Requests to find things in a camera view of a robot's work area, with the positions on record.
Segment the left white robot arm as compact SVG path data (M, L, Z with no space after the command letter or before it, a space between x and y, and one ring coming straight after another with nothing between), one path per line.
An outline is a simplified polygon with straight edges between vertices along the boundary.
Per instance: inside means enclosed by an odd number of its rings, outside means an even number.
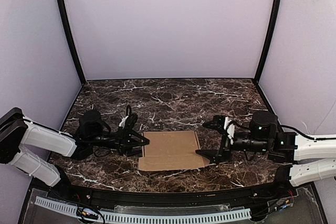
M74 134L46 127L25 117L20 108L12 108L1 117L1 164L9 164L31 177L55 187L66 181L61 168L42 160L27 148L39 147L74 160L83 160L94 153L94 147L116 150L120 155L133 156L149 144L149 139L133 128L138 116L130 106L116 132L102 119L97 110L89 110L79 118Z

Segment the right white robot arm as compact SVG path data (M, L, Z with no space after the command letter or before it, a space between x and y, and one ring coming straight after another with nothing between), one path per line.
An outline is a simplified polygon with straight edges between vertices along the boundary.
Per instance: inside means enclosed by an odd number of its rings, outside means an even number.
M211 164L230 159L233 151L267 155L279 163L275 182L298 187L335 176L335 135L307 135L292 126L281 132L278 117L268 111L255 112L249 126L240 125L223 115L216 115L203 127L221 135L217 150L196 150Z

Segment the brown cardboard paper box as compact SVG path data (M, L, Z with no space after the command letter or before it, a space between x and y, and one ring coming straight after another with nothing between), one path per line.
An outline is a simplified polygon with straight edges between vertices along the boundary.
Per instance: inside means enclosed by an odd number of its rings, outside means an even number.
M200 149L195 131L144 132L150 143L142 147L138 169L144 172L204 168L209 160L196 154Z

